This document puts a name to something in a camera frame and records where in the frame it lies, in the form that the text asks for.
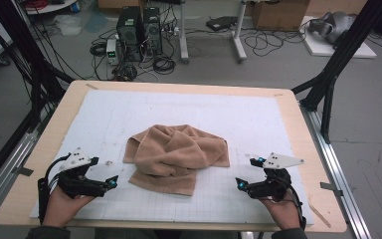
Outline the aluminium rail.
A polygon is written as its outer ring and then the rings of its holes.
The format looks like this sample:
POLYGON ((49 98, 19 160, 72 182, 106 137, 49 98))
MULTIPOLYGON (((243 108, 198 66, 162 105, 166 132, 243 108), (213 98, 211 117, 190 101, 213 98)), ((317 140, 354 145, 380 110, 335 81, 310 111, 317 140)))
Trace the aluminium rail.
POLYGON ((24 166, 51 116, 52 113, 41 113, 39 121, 33 123, 33 114, 28 112, 0 149, 0 197, 18 176, 13 170, 24 166))
POLYGON ((343 196, 335 196, 343 214, 344 221, 354 239, 372 239, 362 213, 352 194, 345 174, 341 168, 338 157, 332 144, 321 134, 321 118, 317 112, 311 112, 300 107, 304 120, 311 133, 311 137, 318 151, 326 174, 338 189, 343 191, 343 196))

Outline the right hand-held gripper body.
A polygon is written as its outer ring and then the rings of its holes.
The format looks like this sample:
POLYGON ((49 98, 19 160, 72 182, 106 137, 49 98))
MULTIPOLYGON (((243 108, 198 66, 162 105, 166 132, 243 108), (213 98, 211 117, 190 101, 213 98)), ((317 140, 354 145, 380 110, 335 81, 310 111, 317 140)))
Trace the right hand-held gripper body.
POLYGON ((261 168, 264 170, 266 179, 261 182, 248 183, 245 192, 254 199, 271 196, 273 199, 281 201, 291 187, 291 179, 287 169, 304 164, 304 160, 274 152, 265 160, 264 166, 261 168))

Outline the grey tape piece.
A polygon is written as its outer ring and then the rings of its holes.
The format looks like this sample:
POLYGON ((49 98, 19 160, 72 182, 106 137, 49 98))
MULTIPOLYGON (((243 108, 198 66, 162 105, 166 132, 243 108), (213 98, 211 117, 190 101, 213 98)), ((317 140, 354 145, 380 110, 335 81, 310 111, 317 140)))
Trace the grey tape piece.
POLYGON ((343 196, 343 191, 338 189, 334 184, 320 182, 320 188, 332 191, 335 196, 343 196))
POLYGON ((26 168, 24 166, 20 166, 20 167, 16 167, 13 170, 13 173, 17 174, 17 175, 21 174, 21 175, 25 175, 25 176, 30 176, 33 173, 33 170, 26 168))

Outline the black metal frame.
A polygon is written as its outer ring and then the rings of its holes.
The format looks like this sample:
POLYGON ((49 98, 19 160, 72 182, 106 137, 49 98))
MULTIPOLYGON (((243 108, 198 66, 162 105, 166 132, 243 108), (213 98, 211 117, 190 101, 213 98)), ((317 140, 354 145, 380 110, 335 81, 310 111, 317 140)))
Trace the black metal frame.
POLYGON ((315 112, 318 104, 323 102, 320 134, 327 144, 330 144, 329 126, 335 83, 381 18, 382 0, 367 0, 323 70, 311 80, 291 90, 295 95, 309 90, 300 102, 309 112, 315 112))
POLYGON ((28 129, 33 130, 42 120, 46 105, 56 106, 65 94, 60 80, 72 83, 74 79, 49 63, 36 44, 27 24, 11 0, 0 0, 0 23, 17 47, 18 56, 0 35, 0 45, 15 63, 23 80, 31 86, 31 110, 27 115, 28 129))

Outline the tan tape strip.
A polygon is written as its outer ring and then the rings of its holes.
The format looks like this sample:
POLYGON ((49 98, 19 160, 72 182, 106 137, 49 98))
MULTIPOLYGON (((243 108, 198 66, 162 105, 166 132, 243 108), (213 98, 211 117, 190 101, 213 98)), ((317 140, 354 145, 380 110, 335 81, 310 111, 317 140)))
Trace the tan tape strip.
POLYGON ((311 204, 308 204, 310 210, 320 219, 320 221, 327 227, 331 228, 329 221, 311 204))

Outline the clear plastic bag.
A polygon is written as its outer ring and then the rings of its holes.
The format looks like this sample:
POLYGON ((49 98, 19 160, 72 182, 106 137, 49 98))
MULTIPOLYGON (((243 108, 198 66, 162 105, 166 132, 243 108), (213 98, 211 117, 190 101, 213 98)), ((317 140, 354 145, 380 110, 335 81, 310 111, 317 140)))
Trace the clear plastic bag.
POLYGON ((57 15, 55 25, 61 30, 63 36, 78 36, 82 30, 81 19, 73 15, 57 15))

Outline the flat black device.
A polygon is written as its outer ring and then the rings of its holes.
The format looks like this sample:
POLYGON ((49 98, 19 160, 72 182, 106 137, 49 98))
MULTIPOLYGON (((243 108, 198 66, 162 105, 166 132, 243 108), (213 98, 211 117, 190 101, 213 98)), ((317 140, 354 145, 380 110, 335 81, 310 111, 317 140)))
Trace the flat black device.
POLYGON ((218 17, 218 18, 207 21, 206 26, 209 29, 215 32, 218 32, 218 31, 225 30, 234 26, 237 23, 237 21, 238 21, 237 17, 223 16, 223 17, 218 17))

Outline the white gridded mat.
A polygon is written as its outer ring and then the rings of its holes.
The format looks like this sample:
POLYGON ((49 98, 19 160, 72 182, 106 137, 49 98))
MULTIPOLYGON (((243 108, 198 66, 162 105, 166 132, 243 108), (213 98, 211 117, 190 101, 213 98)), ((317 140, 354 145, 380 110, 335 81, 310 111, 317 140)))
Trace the white gridded mat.
POLYGON ((87 173, 93 180, 116 176, 117 188, 95 199, 78 219, 269 224, 270 213, 237 187, 265 178, 251 165, 253 157, 291 155, 285 117, 276 97, 89 91, 75 114, 58 151, 65 156, 81 149, 97 157, 87 173), (189 124, 228 143, 228 167, 210 166, 197 172, 193 195, 159 193, 130 183, 135 170, 124 162, 128 139, 155 124, 189 124))

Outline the slim black computer tower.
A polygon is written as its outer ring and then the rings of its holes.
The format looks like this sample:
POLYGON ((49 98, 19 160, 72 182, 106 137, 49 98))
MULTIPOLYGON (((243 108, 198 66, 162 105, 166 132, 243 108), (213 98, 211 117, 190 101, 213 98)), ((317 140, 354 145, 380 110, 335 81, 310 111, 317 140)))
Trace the slim black computer tower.
POLYGON ((147 51, 151 55, 161 55, 162 41, 158 7, 146 7, 143 9, 143 24, 147 51))

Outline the white desk leg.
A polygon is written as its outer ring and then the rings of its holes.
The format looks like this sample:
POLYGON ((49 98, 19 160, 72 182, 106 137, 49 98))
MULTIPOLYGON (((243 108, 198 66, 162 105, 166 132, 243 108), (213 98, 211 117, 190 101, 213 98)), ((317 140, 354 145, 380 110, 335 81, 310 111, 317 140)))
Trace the white desk leg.
POLYGON ((247 0, 239 0, 239 11, 238 11, 238 16, 237 16, 237 24, 236 28, 233 31, 232 39, 234 41, 237 54, 238 54, 238 62, 242 63, 247 59, 247 54, 244 50, 242 41, 241 41, 241 30, 243 26, 243 21, 245 17, 245 11, 247 7, 247 0))
POLYGON ((187 39, 185 33, 185 3, 186 0, 180 0, 180 59, 184 64, 189 63, 187 39))

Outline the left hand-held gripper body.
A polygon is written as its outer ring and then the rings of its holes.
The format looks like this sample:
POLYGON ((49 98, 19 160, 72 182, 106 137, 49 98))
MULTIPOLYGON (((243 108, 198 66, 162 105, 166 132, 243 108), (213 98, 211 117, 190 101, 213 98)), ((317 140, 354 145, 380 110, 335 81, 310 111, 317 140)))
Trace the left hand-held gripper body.
POLYGON ((105 182, 91 180, 86 177, 90 166, 90 158, 78 147, 59 168, 58 185, 70 197, 78 195, 103 197, 106 193, 105 182))

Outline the grey helmet-like object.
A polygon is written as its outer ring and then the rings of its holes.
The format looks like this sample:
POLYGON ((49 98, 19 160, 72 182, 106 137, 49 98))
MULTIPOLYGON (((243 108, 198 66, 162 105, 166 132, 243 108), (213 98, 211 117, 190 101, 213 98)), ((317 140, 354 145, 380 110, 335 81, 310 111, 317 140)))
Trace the grey helmet-like object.
POLYGON ((356 19, 355 15, 345 12, 327 12, 321 18, 311 19, 307 30, 323 37, 329 44, 335 44, 347 32, 356 19))

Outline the person's left hand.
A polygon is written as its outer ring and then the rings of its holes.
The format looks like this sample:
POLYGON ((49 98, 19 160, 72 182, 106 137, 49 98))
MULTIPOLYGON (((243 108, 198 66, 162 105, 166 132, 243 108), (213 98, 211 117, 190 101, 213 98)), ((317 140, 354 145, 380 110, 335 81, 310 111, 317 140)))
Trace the person's left hand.
POLYGON ((56 186, 49 197, 42 225, 63 228, 93 200, 92 196, 71 198, 59 186, 56 186))

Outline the brown cardboard box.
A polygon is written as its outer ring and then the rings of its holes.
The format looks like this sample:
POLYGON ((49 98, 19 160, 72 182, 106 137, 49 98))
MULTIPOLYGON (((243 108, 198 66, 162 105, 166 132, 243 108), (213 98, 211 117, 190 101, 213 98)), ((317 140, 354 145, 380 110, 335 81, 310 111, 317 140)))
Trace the brown cardboard box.
POLYGON ((310 0, 274 0, 256 3, 252 20, 257 29, 296 31, 303 20, 310 0))

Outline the white floor board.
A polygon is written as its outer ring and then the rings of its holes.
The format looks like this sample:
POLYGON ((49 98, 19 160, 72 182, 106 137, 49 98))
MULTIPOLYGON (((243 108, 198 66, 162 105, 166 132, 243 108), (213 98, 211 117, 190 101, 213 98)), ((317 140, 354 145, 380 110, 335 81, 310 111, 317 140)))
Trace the white floor board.
MULTIPOLYGON (((307 30, 310 20, 312 20, 311 16, 304 16, 299 29, 305 46, 312 56, 331 57, 334 54, 332 46, 317 33, 310 33, 307 30)), ((357 59, 375 59, 376 54, 365 43, 362 43, 353 57, 357 59)))

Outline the brown towel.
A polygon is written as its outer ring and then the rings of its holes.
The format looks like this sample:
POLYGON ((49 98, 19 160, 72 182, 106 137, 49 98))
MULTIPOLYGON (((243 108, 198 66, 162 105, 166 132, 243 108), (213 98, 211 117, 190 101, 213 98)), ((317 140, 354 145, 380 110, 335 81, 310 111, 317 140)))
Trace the brown towel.
POLYGON ((129 183, 186 196, 194 194, 199 169, 230 166, 227 142, 188 124, 156 124, 131 136, 123 162, 136 167, 129 183))

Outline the person's right hand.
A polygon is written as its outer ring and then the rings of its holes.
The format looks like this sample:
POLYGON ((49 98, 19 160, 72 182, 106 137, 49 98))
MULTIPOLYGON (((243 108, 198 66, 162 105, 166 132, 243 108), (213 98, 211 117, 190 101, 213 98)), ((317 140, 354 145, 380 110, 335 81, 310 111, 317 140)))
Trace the person's right hand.
POLYGON ((266 206, 273 220, 281 230, 300 227, 298 211, 289 194, 279 202, 273 201, 267 197, 261 198, 260 201, 266 206))

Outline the large black computer tower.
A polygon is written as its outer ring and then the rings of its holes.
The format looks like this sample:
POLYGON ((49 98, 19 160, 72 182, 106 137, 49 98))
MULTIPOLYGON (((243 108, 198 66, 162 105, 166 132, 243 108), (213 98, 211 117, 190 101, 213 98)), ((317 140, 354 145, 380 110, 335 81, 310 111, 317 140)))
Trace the large black computer tower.
POLYGON ((140 46, 143 42, 143 24, 138 6, 124 6, 117 20, 116 30, 119 41, 125 48, 125 57, 129 61, 141 60, 140 46))

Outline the white power supply unit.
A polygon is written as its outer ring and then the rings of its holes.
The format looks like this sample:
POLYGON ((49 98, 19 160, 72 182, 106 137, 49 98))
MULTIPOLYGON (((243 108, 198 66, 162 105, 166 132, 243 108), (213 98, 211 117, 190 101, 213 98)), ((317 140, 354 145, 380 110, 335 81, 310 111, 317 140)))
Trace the white power supply unit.
POLYGON ((117 42, 115 39, 108 39, 106 41, 106 55, 108 62, 115 66, 119 62, 119 55, 118 55, 118 48, 117 48, 117 42))

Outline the round white table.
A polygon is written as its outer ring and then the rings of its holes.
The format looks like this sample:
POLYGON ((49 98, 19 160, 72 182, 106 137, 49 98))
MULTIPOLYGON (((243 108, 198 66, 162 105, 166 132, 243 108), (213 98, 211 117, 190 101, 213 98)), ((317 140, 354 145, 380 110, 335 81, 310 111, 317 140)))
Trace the round white table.
POLYGON ((81 3, 79 0, 64 0, 62 4, 51 4, 49 3, 47 6, 43 8, 27 8, 26 12, 28 15, 37 15, 59 11, 62 9, 70 9, 72 12, 79 12, 81 10, 81 3))

